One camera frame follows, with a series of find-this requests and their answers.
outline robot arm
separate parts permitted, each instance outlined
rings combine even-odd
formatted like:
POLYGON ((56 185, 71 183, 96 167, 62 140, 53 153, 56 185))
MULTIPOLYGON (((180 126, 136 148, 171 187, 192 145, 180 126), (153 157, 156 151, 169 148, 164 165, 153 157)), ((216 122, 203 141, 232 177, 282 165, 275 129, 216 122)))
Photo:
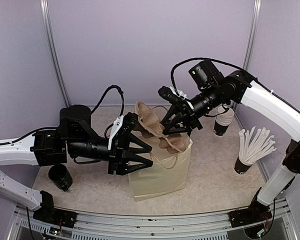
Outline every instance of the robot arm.
POLYGON ((300 174, 300 111, 274 95, 272 91, 269 92, 244 70, 234 71, 224 77, 209 59, 205 59, 190 69, 189 73, 201 91, 194 98, 188 99, 173 87, 163 86, 158 91, 163 99, 171 103, 161 122, 165 127, 164 134, 190 133, 195 128, 200 130, 200 117, 206 116, 220 104, 229 104, 232 100, 261 113, 292 138, 282 164, 256 193, 251 205, 247 209, 229 213, 233 227, 271 218, 269 205, 279 193, 290 186, 295 176, 300 174))
MULTIPOLYGON (((41 128, 25 137, 0 140, 0 166, 63 164, 67 162, 68 152, 75 162, 77 157, 93 159, 88 163, 108 161, 109 174, 125 175, 149 168, 153 162, 138 154, 148 153, 152 147, 131 133, 137 123, 138 115, 135 113, 118 117, 108 139, 100 137, 91 128, 90 108, 83 105, 63 108, 58 128, 41 128), (139 147, 130 147, 130 143, 139 147), (138 164, 129 165, 130 161, 138 164)), ((50 193, 29 188, 1 170, 0 193, 34 211, 34 219, 55 225, 60 225, 62 220, 63 226, 74 227, 75 212, 55 208, 50 193)))

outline white wall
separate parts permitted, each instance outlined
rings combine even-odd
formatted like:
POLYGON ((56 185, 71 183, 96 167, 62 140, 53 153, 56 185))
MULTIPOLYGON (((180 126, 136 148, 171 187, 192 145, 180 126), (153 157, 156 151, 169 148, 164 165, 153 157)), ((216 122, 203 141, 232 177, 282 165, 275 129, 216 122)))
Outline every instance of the white wall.
MULTIPOLYGON (((249 72, 300 109, 300 0, 263 0, 249 72)), ((277 151, 263 160, 271 175, 281 163, 289 136, 262 115, 239 106, 243 125, 266 127, 275 135, 277 151)), ((286 192, 300 232, 300 175, 286 192)))
MULTIPOLYGON (((57 126, 63 101, 45 35, 40 2, 0 0, 0 139, 57 126)), ((31 186, 38 167, 1 167, 31 186)), ((16 202, 0 196, 0 240, 7 239, 16 202)))
MULTIPOLYGON (((187 58, 210 57, 242 66, 253 0, 54 0, 49 1, 56 50, 72 103, 95 105, 118 84, 128 104, 164 103, 171 68, 187 58)), ((198 94, 188 74, 176 83, 198 94)), ((226 73, 233 69, 221 67, 226 73)), ((104 104, 120 104, 116 92, 104 104)))

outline paper cup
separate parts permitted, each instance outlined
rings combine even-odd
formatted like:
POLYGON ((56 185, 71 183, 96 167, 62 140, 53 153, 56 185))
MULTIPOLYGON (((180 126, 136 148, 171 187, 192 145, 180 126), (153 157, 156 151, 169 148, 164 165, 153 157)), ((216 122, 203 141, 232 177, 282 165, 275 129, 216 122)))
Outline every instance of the paper cup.
POLYGON ((213 132, 218 135, 218 136, 223 136, 225 135, 227 129, 229 127, 229 124, 228 125, 221 125, 220 123, 217 122, 217 120, 214 122, 214 130, 213 132))
POLYGON ((61 189, 64 192, 69 190, 73 182, 68 169, 63 164, 52 166, 49 170, 48 177, 58 189, 61 189))
POLYGON ((237 174, 242 175, 245 174, 249 170, 249 168, 251 168, 252 165, 253 164, 247 164, 246 162, 243 163, 238 156, 238 158, 235 161, 234 170, 237 174))

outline paper bag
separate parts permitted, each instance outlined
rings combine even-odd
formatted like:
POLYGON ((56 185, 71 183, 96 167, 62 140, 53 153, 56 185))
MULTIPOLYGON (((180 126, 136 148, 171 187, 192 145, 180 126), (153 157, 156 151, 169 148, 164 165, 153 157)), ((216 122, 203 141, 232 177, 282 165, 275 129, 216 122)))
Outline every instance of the paper bag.
POLYGON ((185 188, 192 140, 189 140, 190 144, 185 151, 170 154, 159 147, 159 138, 139 138, 152 146, 152 157, 148 153, 140 155, 151 159, 153 166, 129 174, 129 185, 134 199, 138 202, 185 188))

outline metal frame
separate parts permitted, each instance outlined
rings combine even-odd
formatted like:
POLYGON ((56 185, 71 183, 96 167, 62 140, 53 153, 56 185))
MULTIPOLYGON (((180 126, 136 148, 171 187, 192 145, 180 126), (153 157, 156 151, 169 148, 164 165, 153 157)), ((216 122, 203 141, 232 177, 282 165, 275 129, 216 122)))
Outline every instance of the metal frame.
MULTIPOLYGON (((245 50, 245 56, 244 56, 243 67, 242 67, 244 70, 248 70, 249 65, 250 65, 252 52, 254 49, 254 43, 255 43, 255 39, 256 39, 258 23, 259 23, 260 9, 261 9, 261 0, 254 0, 252 20, 251 20, 251 25, 250 25, 250 33, 249 33, 249 38, 248 38, 248 44, 247 44, 246 50, 245 50)), ((237 107, 238 107, 238 104, 234 102, 233 109, 236 110, 237 107)))
MULTIPOLYGON (((171 216, 130 216, 76 211, 78 216, 74 228, 63 227, 64 235, 60 235, 59 238, 66 240, 227 240, 229 231, 259 224, 232 228, 228 216, 228 212, 232 210, 171 216)), ((286 227, 289 240, 298 240, 286 200, 277 200, 275 210, 275 219, 283 218, 285 225, 289 226, 286 227)), ((48 232, 50 227, 57 228, 55 225, 33 218, 30 222, 35 232, 44 233, 44 230, 48 232)), ((18 206, 12 217, 12 228, 7 240, 15 240, 20 227, 28 228, 28 220, 26 210, 18 206)))
POLYGON ((52 57, 52 62, 54 66, 54 71, 57 79, 57 83, 61 92, 62 100, 64 102, 64 105, 66 107, 71 106, 70 98, 66 89, 66 85, 64 82, 64 79, 62 77, 60 64, 58 60, 58 55, 56 51, 56 46, 54 42, 54 36, 51 26, 51 20, 50 20, 50 14, 49 14, 49 6, 48 6, 48 0, 40 0, 41 5, 41 11, 42 11, 42 17, 43 17, 43 23, 46 31, 47 41, 49 44, 49 50, 52 57))

